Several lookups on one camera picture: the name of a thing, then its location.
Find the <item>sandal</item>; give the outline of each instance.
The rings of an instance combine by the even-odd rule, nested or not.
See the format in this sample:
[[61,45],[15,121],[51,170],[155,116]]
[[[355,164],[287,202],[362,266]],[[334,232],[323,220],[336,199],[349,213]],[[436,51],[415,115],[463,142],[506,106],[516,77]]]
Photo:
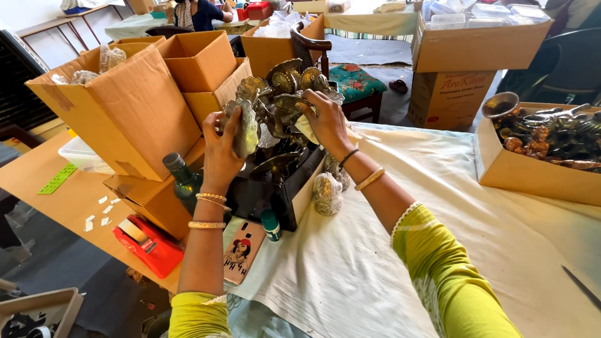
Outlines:
[[390,81],[388,83],[388,86],[401,94],[407,94],[407,92],[409,91],[409,88],[407,88],[407,84],[403,80]]

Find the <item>woman's left hand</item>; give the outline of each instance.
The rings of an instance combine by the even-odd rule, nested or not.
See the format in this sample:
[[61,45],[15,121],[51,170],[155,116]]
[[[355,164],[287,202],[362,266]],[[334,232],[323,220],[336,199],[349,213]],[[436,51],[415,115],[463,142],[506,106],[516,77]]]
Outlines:
[[215,127],[223,112],[212,112],[203,122],[203,133],[206,141],[204,153],[204,177],[201,192],[225,196],[231,181],[244,166],[245,159],[238,158],[232,148],[236,127],[242,110],[236,108],[234,114],[225,125],[223,136],[217,135]]

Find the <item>bottle cap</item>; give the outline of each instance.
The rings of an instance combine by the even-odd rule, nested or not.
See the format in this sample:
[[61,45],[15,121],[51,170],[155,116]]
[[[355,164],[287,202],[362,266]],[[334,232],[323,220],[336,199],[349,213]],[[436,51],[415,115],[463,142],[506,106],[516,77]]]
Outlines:
[[271,209],[265,209],[261,213],[261,222],[263,222],[263,227],[267,231],[274,231],[279,225],[278,219],[275,218],[275,214]]
[[180,154],[170,153],[163,158],[163,165],[168,170],[173,171],[180,169],[181,167],[186,165],[186,163],[184,162],[184,159],[180,156]]

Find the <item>teal cushion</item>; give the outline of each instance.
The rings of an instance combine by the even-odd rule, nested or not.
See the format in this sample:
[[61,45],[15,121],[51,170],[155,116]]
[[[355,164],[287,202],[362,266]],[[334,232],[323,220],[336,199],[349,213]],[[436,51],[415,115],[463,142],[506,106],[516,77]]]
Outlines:
[[383,93],[386,85],[370,76],[353,63],[330,69],[330,80],[338,83],[338,91],[344,95],[344,103],[361,100],[371,94]]

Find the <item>yellow sleeve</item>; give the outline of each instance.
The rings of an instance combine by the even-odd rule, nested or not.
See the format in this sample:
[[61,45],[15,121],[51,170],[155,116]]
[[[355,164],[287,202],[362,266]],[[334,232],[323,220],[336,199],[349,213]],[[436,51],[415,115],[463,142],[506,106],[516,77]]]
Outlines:
[[465,248],[421,203],[401,216],[391,244],[440,337],[522,337]]
[[171,300],[169,338],[231,338],[226,295],[180,293]]

